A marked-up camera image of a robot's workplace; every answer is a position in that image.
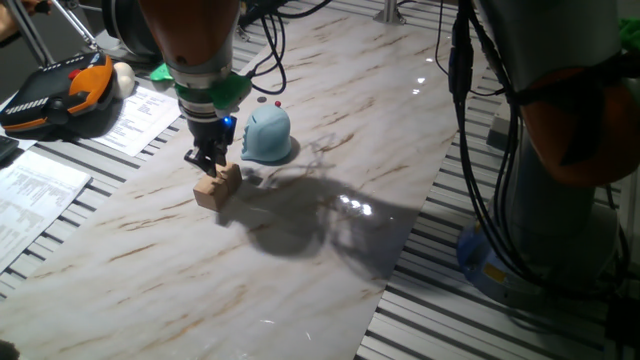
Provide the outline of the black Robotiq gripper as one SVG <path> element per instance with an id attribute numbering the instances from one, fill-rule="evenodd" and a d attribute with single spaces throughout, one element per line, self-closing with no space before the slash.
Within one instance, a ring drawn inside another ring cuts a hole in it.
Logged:
<path id="1" fill-rule="evenodd" d="M 188 120 L 188 128 L 194 137 L 194 148 L 184 155 L 184 160 L 210 177 L 216 176 L 216 162 L 210 156 L 217 156 L 217 164 L 227 165 L 228 147 L 233 143 L 236 118 L 226 116 L 210 122 Z"/>

